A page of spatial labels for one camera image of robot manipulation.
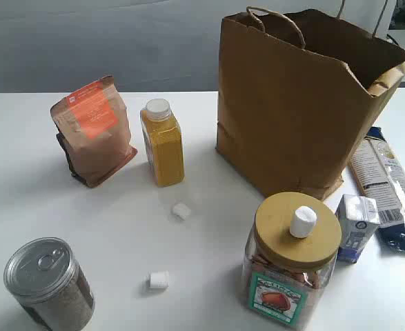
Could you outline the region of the clear can metal lid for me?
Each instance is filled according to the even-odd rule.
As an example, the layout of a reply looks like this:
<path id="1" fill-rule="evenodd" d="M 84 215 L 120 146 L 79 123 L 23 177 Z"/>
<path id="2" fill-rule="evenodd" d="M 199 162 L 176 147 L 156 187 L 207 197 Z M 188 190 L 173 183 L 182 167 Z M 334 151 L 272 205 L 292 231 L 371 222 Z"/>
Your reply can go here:
<path id="1" fill-rule="evenodd" d="M 95 298 L 78 260 L 56 237 L 20 247 L 6 263 L 3 282 L 44 330 L 82 330 L 95 311 Z"/>

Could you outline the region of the white marshmallow front table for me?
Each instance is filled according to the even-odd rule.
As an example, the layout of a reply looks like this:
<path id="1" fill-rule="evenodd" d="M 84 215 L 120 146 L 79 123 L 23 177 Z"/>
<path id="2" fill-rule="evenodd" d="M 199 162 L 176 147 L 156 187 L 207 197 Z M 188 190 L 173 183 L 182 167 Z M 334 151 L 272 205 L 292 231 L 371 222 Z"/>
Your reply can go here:
<path id="1" fill-rule="evenodd" d="M 148 287 L 152 290 L 166 290 L 169 287 L 170 275 L 168 271 L 151 272 L 148 276 Z"/>

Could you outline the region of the brown pouch orange label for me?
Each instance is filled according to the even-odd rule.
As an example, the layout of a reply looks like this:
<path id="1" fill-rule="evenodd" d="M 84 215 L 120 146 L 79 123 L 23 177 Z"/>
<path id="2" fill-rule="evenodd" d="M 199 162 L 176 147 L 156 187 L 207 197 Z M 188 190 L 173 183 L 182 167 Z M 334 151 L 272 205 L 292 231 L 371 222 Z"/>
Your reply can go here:
<path id="1" fill-rule="evenodd" d="M 137 154 L 130 144 L 127 107 L 112 75 L 89 83 L 54 104 L 50 115 L 72 176 L 94 188 Z"/>

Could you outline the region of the blue pasta package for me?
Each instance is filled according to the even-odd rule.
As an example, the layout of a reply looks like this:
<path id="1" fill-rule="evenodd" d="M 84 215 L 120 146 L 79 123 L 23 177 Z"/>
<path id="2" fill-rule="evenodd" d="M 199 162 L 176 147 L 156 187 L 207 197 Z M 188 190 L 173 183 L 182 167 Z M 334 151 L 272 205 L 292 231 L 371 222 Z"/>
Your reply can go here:
<path id="1" fill-rule="evenodd" d="M 381 128 L 369 129 L 349 166 L 360 192 L 376 200 L 378 236 L 388 247 L 405 252 L 405 171 Z"/>

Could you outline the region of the yellow juice bottle white cap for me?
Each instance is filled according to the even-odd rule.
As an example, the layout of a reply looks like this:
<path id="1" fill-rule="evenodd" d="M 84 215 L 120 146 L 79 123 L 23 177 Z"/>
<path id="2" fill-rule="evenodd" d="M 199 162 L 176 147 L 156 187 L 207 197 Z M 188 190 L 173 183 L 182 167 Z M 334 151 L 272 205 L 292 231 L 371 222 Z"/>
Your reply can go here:
<path id="1" fill-rule="evenodd" d="M 180 125 L 165 99 L 152 99 L 140 112 L 148 162 L 159 187 L 184 179 Z"/>

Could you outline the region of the large brown paper bag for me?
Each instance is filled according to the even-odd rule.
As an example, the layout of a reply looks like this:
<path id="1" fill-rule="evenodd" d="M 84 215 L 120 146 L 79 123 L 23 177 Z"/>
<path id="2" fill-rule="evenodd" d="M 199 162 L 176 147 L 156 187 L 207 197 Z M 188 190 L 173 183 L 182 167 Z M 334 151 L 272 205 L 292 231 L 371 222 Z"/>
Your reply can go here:
<path id="1" fill-rule="evenodd" d="M 405 50 L 316 9 L 224 17 L 217 151 L 265 197 L 322 200 L 405 76 Z"/>

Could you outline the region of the clear jar yellow lid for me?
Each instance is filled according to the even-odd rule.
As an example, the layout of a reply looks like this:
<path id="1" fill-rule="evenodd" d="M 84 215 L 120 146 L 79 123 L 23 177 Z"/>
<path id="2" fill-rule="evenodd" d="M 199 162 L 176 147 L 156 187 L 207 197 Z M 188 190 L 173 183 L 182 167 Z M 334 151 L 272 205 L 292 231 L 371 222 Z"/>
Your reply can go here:
<path id="1" fill-rule="evenodd" d="M 294 211 L 308 206 L 317 214 L 311 234 L 290 232 Z M 281 192 L 258 207 L 244 251 L 241 287 L 246 306 L 293 330 L 304 330 L 332 277 L 342 229 L 320 200 Z"/>

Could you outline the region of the white marshmallow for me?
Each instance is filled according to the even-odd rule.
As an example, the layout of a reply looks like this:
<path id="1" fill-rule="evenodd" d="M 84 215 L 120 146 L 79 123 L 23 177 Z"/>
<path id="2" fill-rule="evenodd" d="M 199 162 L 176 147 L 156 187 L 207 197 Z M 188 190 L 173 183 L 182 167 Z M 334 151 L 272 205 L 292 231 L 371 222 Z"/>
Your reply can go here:
<path id="1" fill-rule="evenodd" d="M 317 214 L 308 206 L 299 206 L 290 223 L 290 234 L 298 239 L 308 237 L 317 224 Z"/>

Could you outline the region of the small blue white carton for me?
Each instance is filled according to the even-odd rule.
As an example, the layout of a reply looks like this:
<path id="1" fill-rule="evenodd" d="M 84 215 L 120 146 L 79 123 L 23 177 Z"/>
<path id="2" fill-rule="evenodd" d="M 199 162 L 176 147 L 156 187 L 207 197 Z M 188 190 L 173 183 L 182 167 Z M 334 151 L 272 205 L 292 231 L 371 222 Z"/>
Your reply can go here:
<path id="1" fill-rule="evenodd" d="M 335 216 L 342 229 L 337 259 L 356 263 L 380 225 L 376 200 L 344 194 L 337 206 Z"/>

